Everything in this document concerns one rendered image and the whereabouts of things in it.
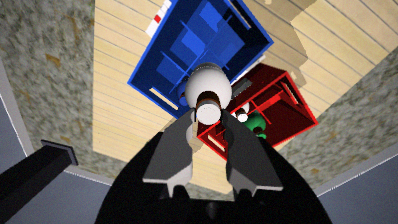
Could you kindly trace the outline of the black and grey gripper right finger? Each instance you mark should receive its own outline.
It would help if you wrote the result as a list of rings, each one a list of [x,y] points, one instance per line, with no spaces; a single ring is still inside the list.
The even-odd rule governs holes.
[[[248,189],[253,203],[271,207],[296,224],[332,224],[308,183],[263,137],[224,108],[220,123],[228,143],[226,179],[234,201],[240,189]]]

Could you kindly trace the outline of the white paper pick list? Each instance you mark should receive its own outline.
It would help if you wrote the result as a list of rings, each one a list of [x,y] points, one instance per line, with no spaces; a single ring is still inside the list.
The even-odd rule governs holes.
[[[164,3],[162,4],[161,8],[157,12],[156,16],[154,17],[154,19],[150,23],[149,27],[145,31],[151,38],[152,38],[153,34],[155,33],[155,31],[156,31],[158,25],[160,24],[163,16],[165,15],[166,11],[170,7],[172,1],[173,0],[165,0],[164,1]]]

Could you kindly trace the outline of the red crate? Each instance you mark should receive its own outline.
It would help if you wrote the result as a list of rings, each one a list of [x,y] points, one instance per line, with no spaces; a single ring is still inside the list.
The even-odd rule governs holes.
[[[231,87],[231,100],[225,110],[232,114],[249,102],[247,115],[258,110],[266,122],[264,132],[267,137],[265,140],[272,147],[318,124],[292,78],[285,70],[259,62]],[[227,161],[228,145],[222,140],[221,133],[223,131],[225,131],[225,127],[220,123],[220,119],[211,125],[203,124],[198,120],[197,138]],[[214,144],[208,135],[220,144],[224,151]]]

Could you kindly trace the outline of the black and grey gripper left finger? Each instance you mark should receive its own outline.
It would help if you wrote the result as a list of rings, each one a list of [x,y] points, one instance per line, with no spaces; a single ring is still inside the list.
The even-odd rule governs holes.
[[[107,192],[94,224],[122,224],[145,205],[172,197],[192,179],[196,109],[158,132],[122,169]],[[188,142],[188,143],[187,143]]]

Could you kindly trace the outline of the white bottle with grey label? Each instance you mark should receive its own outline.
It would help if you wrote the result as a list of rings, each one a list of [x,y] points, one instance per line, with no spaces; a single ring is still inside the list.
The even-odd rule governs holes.
[[[184,90],[190,108],[206,125],[216,123],[231,100],[232,87],[223,70],[215,63],[204,62],[192,71]]]
[[[246,112],[245,112],[246,111]],[[237,118],[240,122],[244,122],[247,120],[247,113],[249,111],[249,102],[246,103],[244,106],[239,108],[237,111],[232,113],[232,115]]]

